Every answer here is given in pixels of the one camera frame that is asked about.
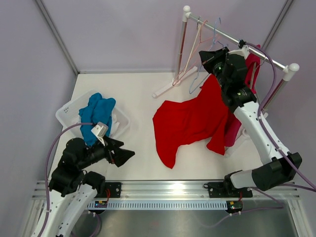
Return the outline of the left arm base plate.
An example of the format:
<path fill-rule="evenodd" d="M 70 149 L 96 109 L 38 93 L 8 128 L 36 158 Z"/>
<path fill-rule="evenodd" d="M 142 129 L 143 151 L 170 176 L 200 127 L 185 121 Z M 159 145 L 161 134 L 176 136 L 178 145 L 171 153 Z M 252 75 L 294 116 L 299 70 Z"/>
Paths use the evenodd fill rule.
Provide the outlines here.
<path fill-rule="evenodd" d="M 121 188 L 121 182 L 105 182 L 97 189 L 96 198 L 120 198 Z"/>

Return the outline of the pink wire hanger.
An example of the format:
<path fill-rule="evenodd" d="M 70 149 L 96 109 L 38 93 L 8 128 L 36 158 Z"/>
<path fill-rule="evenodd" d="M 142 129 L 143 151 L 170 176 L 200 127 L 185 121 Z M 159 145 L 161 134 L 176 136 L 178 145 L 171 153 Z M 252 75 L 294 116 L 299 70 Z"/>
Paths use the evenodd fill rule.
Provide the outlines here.
<path fill-rule="evenodd" d="M 203 28 L 206 26 L 207 23 L 208 23 L 207 20 L 204 20 L 203 22 L 199 21 L 200 33 L 197 38 L 194 54 L 188 64 L 187 71 L 185 74 L 183 74 L 181 72 L 183 68 L 180 68 L 179 72 L 176 73 L 172 81 L 172 84 L 171 84 L 172 86 L 178 86 L 184 80 L 184 78 L 189 75 L 189 71 L 192 70 L 193 68 L 197 68 L 196 71 L 199 71 L 201 67 L 201 63 L 198 62 L 198 51 L 202 50 L 202 46 L 206 46 L 206 44 L 208 43 L 209 46 L 205 48 L 204 50 L 211 50 L 214 47 L 214 45 L 217 43 L 218 34 L 215 31 L 216 28 L 213 30 L 212 36 L 203 38 L 202 36 Z"/>

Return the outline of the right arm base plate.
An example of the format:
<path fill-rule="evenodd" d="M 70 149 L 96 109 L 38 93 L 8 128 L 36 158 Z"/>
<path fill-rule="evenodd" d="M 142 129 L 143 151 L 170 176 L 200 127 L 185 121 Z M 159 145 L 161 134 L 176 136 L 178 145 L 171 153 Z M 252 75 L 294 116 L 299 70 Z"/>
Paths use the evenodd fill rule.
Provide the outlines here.
<path fill-rule="evenodd" d="M 253 193 L 247 188 L 237 189 L 227 182 L 208 182 L 203 187 L 207 189 L 210 198 L 252 198 Z"/>

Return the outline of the red t shirt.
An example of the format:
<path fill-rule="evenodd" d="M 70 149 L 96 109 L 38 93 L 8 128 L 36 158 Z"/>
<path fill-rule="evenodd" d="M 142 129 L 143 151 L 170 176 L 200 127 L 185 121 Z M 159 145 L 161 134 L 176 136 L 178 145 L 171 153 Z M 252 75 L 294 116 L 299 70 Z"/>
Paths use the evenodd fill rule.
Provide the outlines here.
<path fill-rule="evenodd" d="M 225 153 L 225 126 L 228 108 L 214 75 L 201 86 L 197 97 L 184 102 L 164 101 L 153 116 L 157 154 L 172 169 L 178 148 L 209 138 L 206 147 Z"/>

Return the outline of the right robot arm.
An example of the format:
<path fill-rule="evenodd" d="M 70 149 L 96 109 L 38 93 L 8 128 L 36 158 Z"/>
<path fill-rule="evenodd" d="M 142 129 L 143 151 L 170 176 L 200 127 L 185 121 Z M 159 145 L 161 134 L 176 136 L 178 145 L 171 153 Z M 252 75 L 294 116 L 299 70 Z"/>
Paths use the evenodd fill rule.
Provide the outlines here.
<path fill-rule="evenodd" d="M 216 77 L 222 101 L 245 128 L 262 162 L 262 166 L 253 170 L 226 175 L 224 192 L 235 196 L 242 188 L 253 187 L 266 191 L 293 180 L 302 158 L 278 139 L 264 118 L 254 93 L 245 83 L 248 46 L 232 51 L 227 47 L 216 51 L 200 51 L 199 56 L 204 69 Z"/>

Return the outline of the blue t shirt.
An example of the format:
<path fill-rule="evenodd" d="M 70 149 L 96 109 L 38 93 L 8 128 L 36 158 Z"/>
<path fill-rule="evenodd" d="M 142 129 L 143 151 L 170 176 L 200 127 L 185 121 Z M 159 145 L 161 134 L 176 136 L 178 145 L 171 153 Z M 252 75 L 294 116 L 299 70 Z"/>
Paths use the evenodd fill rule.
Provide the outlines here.
<path fill-rule="evenodd" d="M 109 137 L 112 127 L 112 111 L 116 105 L 114 98 L 103 98 L 100 93 L 95 93 L 90 96 L 86 107 L 79 109 L 79 116 L 81 117 L 81 123 L 93 123 L 97 124 L 102 122 L 108 127 L 106 135 Z M 93 146 L 97 138 L 91 132 L 93 125 L 82 125 L 80 127 L 83 135 L 83 140 L 88 146 Z"/>

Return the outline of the aluminium rail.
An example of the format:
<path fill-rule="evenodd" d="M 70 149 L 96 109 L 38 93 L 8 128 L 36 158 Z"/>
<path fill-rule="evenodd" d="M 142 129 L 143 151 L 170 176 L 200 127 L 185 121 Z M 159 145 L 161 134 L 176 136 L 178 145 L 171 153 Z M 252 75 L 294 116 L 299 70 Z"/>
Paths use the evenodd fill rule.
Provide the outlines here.
<path fill-rule="evenodd" d="M 206 200 L 209 199 L 207 183 L 221 180 L 125 180 L 119 181 L 119 200 Z M 277 187 L 264 194 L 252 191 L 255 200 L 264 200 L 270 195 L 276 199 L 299 200 L 297 188 Z"/>

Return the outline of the magenta t shirt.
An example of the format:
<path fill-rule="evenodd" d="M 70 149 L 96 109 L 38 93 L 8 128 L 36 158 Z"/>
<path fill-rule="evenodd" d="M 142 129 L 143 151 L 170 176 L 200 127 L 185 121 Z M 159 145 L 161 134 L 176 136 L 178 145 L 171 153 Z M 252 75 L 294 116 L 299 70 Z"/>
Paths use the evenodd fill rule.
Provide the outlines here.
<path fill-rule="evenodd" d="M 245 84 L 256 95 L 255 83 L 261 67 L 261 59 L 258 56 L 250 53 L 245 60 L 248 72 L 245 78 Z M 237 135 L 241 127 L 241 122 L 229 112 L 228 119 L 225 126 L 224 146 L 232 147 L 236 141 Z"/>

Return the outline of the white t shirt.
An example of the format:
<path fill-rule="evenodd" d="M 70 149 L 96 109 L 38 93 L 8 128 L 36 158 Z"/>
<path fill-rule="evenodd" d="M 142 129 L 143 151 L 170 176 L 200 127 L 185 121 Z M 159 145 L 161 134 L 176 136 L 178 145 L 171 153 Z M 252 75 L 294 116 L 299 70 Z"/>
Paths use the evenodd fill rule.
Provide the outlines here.
<path fill-rule="evenodd" d="M 112 116 L 112 126 L 111 126 L 110 136 L 114 136 L 116 132 L 118 131 L 120 122 L 118 121 L 116 114 L 112 113 L 111 116 Z M 79 123 L 80 120 L 81 120 L 81 117 L 79 115 L 76 115 L 75 118 L 72 119 L 72 122 Z"/>

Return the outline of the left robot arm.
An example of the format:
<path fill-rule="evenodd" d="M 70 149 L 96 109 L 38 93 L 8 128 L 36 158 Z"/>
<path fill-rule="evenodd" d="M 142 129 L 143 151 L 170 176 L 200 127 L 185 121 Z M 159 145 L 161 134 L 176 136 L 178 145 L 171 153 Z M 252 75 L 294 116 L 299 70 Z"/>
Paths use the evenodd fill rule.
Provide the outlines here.
<path fill-rule="evenodd" d="M 81 138 L 66 143 L 61 159 L 45 181 L 46 204 L 33 237 L 68 237 L 79 217 L 94 198 L 120 196 L 120 187 L 106 182 L 105 176 L 85 169 L 101 160 L 121 167 L 135 155 L 122 148 L 122 141 L 104 136 L 92 147 Z"/>

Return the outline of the light blue wire hanger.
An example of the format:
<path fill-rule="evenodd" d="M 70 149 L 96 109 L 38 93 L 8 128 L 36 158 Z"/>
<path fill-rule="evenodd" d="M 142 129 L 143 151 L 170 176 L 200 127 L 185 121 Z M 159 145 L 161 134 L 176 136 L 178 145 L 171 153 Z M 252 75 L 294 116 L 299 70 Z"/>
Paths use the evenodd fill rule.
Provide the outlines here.
<path fill-rule="evenodd" d="M 202 84 L 204 83 L 204 81 L 207 79 L 207 77 L 209 76 L 209 74 L 207 74 L 205 77 L 203 77 L 201 80 L 199 80 L 199 75 L 200 72 L 202 70 L 202 63 L 200 62 L 200 60 L 198 59 L 198 51 L 199 50 L 206 50 L 206 51 L 210 51 L 212 49 L 215 49 L 216 45 L 220 45 L 222 47 L 224 47 L 225 45 L 223 43 L 221 43 L 219 41 L 220 36 L 218 33 L 216 33 L 216 30 L 218 28 L 220 28 L 222 21 L 221 21 L 221 17 L 218 17 L 215 22 L 214 22 L 214 30 L 212 30 L 212 35 L 210 37 L 207 37 L 205 39 L 203 39 L 202 36 L 202 31 L 204 26 L 206 25 L 208 21 L 205 20 L 203 21 L 203 23 L 200 25 L 198 24 L 197 26 L 197 34 L 192 46 L 192 50 L 190 52 L 189 58 L 187 63 L 189 63 L 189 61 L 196 57 L 195 62 L 192 64 L 192 68 L 194 66 L 197 67 L 197 74 L 194 77 L 194 79 L 192 80 L 190 87 L 189 87 L 189 94 L 193 94 L 200 86 L 202 86 Z"/>

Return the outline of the white clothes rack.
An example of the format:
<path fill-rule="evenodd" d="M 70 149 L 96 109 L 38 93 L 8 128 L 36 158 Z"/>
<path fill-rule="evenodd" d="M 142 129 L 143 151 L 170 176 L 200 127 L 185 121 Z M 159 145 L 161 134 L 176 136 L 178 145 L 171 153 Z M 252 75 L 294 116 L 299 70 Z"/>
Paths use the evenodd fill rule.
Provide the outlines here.
<path fill-rule="evenodd" d="M 268 45 L 271 43 L 273 37 L 275 36 L 277 30 L 279 29 L 281 23 L 285 19 L 285 16 L 289 12 L 291 6 L 293 5 L 294 1 L 287 0 L 284 5 L 281 8 L 281 11 L 279 12 L 272 28 L 270 29 L 266 39 L 264 40 L 264 43 L 261 47 L 261 50 L 267 49 Z M 206 22 L 203 22 L 202 19 L 193 13 L 191 13 L 191 7 L 186 5 L 183 7 L 183 13 L 182 13 L 182 25 L 181 25 L 181 33 L 180 33 L 180 44 L 179 44 L 179 50 L 178 50 L 178 58 L 176 63 L 176 71 L 175 76 L 169 82 L 167 85 L 165 85 L 163 88 L 159 89 L 158 91 L 154 92 L 152 94 L 153 98 L 158 98 L 170 89 L 172 89 L 175 86 L 179 86 L 182 81 L 184 81 L 186 78 L 190 77 L 192 74 L 198 71 L 198 67 L 193 64 L 190 68 L 188 66 L 185 66 L 183 69 L 181 69 L 181 62 L 182 62 L 182 55 L 183 55 L 183 47 L 185 42 L 185 36 L 186 36 L 186 30 L 187 30 L 187 23 L 189 20 L 193 20 L 197 23 L 197 32 L 201 33 L 201 30 L 203 27 L 210 29 L 214 32 L 214 36 L 211 37 L 211 39 L 215 39 L 218 36 L 221 36 L 231 43 L 234 43 L 235 45 L 239 46 L 240 42 L 242 40 L 236 39 L 221 30 L 219 30 L 217 27 L 212 26 Z M 274 86 L 273 92 L 267 94 L 267 99 L 263 100 L 263 111 L 266 112 L 268 110 L 268 107 L 272 104 L 272 102 L 276 99 L 276 97 L 279 95 L 282 89 L 286 86 L 286 84 L 293 78 L 296 72 L 299 71 L 300 66 L 297 63 L 292 63 L 290 65 L 283 65 L 277 61 L 272 61 L 270 63 L 271 65 L 274 65 L 276 68 L 280 69 L 283 72 L 283 77 L 281 81 Z"/>

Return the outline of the white plastic basket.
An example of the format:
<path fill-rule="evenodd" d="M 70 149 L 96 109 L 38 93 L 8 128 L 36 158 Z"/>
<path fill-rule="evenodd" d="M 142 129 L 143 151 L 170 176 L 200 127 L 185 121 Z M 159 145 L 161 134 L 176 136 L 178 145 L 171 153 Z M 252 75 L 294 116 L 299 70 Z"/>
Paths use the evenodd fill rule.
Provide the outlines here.
<path fill-rule="evenodd" d="M 96 89 L 91 89 L 66 103 L 55 113 L 57 120 L 62 124 L 63 127 L 69 127 L 73 125 L 74 123 L 72 122 L 72 119 L 74 119 L 76 115 L 79 115 L 79 109 L 86 107 L 90 96 L 97 92 L 98 91 Z M 130 119 L 117 105 L 115 105 L 112 113 L 116 114 L 120 124 L 116 134 L 110 137 L 118 139 L 129 128 Z"/>

